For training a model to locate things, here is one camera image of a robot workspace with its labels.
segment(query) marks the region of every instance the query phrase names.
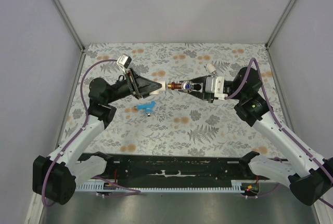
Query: white wall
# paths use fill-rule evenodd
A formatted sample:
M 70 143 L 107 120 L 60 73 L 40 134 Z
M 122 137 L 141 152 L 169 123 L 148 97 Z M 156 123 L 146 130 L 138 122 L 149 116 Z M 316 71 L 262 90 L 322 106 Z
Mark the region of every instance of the white wall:
M 266 43 L 289 0 L 61 0 L 82 41 Z
M 325 158 L 333 157 L 332 2 L 298 0 L 271 48 L 295 130 Z
M 55 144 L 79 50 L 51 0 L 0 0 L 0 222 L 23 223 L 32 163 Z

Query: patterned table surface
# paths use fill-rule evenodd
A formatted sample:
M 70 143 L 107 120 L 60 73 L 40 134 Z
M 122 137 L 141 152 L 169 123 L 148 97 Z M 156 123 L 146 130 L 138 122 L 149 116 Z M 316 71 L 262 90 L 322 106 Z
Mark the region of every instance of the patterned table surface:
M 204 67 L 207 63 L 216 67 L 218 75 L 233 80 L 239 69 L 255 57 L 271 105 L 283 119 L 263 45 L 92 44 L 87 50 L 81 76 L 95 62 L 117 59 L 123 53 L 132 57 L 130 67 L 138 74 L 167 83 L 208 75 Z M 88 85 L 93 78 L 103 77 L 113 84 L 120 74 L 115 62 L 94 67 L 83 82 L 86 102 Z M 137 104 L 152 100 L 156 102 L 152 117 L 134 109 Z M 240 157 L 255 150 L 267 157 L 283 157 L 266 137 L 238 118 L 233 109 L 236 103 L 236 100 L 219 100 L 209 104 L 175 91 L 141 100 L 127 97 L 112 104 L 117 107 L 112 123 L 91 142 L 86 152 Z M 77 131 L 83 122 L 84 109 L 77 89 L 62 141 Z

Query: blue object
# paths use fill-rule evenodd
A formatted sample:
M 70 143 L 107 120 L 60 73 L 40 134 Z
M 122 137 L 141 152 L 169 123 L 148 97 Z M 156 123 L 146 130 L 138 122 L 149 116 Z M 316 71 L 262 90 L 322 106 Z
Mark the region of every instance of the blue object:
M 145 110 L 145 113 L 147 114 L 147 116 L 151 116 L 152 108 L 154 106 L 155 106 L 155 101 L 152 101 L 151 103 L 137 105 L 136 108 L 138 110 Z

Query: gray floor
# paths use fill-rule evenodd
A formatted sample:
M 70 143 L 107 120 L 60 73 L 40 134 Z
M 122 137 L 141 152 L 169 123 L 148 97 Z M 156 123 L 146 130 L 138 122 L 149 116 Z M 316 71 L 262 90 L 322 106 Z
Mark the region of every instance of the gray floor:
M 272 185 L 261 184 L 261 192 Z M 314 207 L 298 202 L 289 189 L 245 200 L 241 195 L 218 193 L 143 194 L 102 199 L 94 193 L 76 193 L 64 206 L 43 212 L 40 224 L 177 224 L 177 223 L 319 223 Z

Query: wire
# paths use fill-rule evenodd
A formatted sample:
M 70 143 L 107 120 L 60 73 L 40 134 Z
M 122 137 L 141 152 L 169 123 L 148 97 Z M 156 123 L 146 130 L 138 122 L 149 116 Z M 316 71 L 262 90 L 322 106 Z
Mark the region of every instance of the wire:
M 85 77 L 87 76 L 87 74 L 89 73 L 89 71 L 93 67 L 95 67 L 96 65 L 98 65 L 100 63 L 103 63 L 103 62 L 116 62 L 116 61 L 117 61 L 116 59 L 107 59 L 107 60 L 98 61 L 98 62 L 94 63 L 91 67 L 89 67 L 87 69 L 87 71 L 82 76 L 81 83 L 80 83 L 80 95 L 81 95 L 81 100 L 82 100 L 84 111 L 85 111 L 85 120 L 84 120 L 84 123 L 83 123 L 82 127 L 78 130 L 78 132 L 60 150 L 60 152 L 57 154 L 56 158 L 52 161 L 50 167 L 48 168 L 48 170 L 46 172 L 46 175 L 45 175 L 45 178 L 44 178 L 44 182 L 43 182 L 43 186 L 42 186 L 42 202 L 43 202 L 43 205 L 45 207 L 51 207 L 51 206 L 53 206 L 55 204 L 55 202 L 52 202 L 51 204 L 47 204 L 46 197 L 45 197 L 45 191 L 46 191 L 47 181 L 48 181 L 48 178 L 50 176 L 50 173 L 51 173 L 54 165 L 56 164 L 56 162 L 61 157 L 61 153 L 64 152 L 68 148 L 68 146 L 75 140 L 75 138 L 78 137 L 78 135 L 83 131 L 83 127 L 86 126 L 86 124 L 88 123 L 88 120 L 89 120 L 88 107 L 87 107 L 87 104 L 85 103 L 84 97 L 83 97 L 83 82 L 85 80 Z
M 114 187 L 116 187 L 116 188 L 124 189 L 124 190 L 128 190 L 128 191 L 132 191 L 132 193 L 116 194 L 116 195 L 103 195 L 103 194 L 101 194 L 101 193 L 97 193 L 98 196 L 102 196 L 103 198 L 113 198 L 113 197 L 120 197 L 120 196 L 129 196 L 129 195 L 136 195 L 136 194 L 140 194 L 140 193 L 141 193 L 140 190 L 129 189 L 129 188 L 126 188 L 126 187 L 124 187 L 124 186 L 120 186 L 120 185 L 118 185 L 118 184 L 116 184 L 116 183 L 114 183 L 114 182 L 111 182 L 111 181 L 109 181 L 109 180 L 107 180 L 107 179 L 104 179 L 104 178 L 102 178 L 102 177 L 100 177 L 100 176 L 94 176 L 93 178 L 94 178 L 94 179 L 102 180 L 102 181 L 104 181 L 104 182 L 106 182 L 106 183 L 108 183 L 108 184 L 110 184 L 110 185 L 112 185 L 112 186 L 114 186 Z
M 251 66 L 252 66 L 252 63 L 255 64 L 255 67 L 258 71 L 258 75 L 259 75 L 259 79 L 260 81 L 262 82 L 262 76 L 261 76 L 261 72 L 260 72 L 260 68 L 259 68 L 259 65 L 258 65 L 258 62 L 255 58 L 251 58 L 250 59 L 250 62 L 249 62 L 249 65 L 246 69 L 246 72 L 245 72 L 245 75 L 244 75 L 244 78 L 242 80 L 242 82 L 240 83 L 239 87 L 235 90 L 235 92 L 233 94 L 231 94 L 230 96 L 226 97 L 225 99 L 232 99 L 234 96 L 236 96 L 240 91 L 241 89 L 243 88 L 244 84 L 246 83 L 246 80 L 249 76 L 249 73 L 250 73 L 250 69 L 251 69 Z M 270 105 L 270 101 L 268 99 L 268 96 L 267 96 L 267 93 L 266 93 L 266 90 L 265 90 L 265 87 L 264 87 L 264 84 L 262 83 L 262 86 L 261 86 L 261 89 L 262 89 L 262 93 L 264 95 L 264 98 L 265 98 L 265 101 L 267 102 L 267 106 L 268 106 L 268 109 L 270 110 L 270 113 L 274 119 L 274 121 L 276 122 L 277 126 L 279 127 L 279 129 L 281 131 L 283 131 L 294 143 L 296 143 L 296 145 L 306 154 L 309 156 L 309 158 L 311 158 L 317 165 L 319 168 L 321 168 L 321 170 L 325 173 L 325 175 L 329 178 L 329 180 L 331 181 L 331 183 L 333 183 L 333 177 L 331 176 L 331 174 L 327 171 L 327 169 L 316 159 L 313 157 L 313 155 L 305 148 L 303 147 L 303 145 L 286 129 L 284 129 L 284 127 L 282 126 L 282 124 L 280 123 L 280 121 L 277 119 L 274 111 L 273 111 L 273 108 L 271 107 Z M 279 184 L 269 193 L 266 193 L 266 194 L 270 194 L 274 191 L 276 191 L 278 188 L 279 188 Z M 331 207 L 333 209 L 333 205 L 331 204 L 327 204 L 327 206 Z

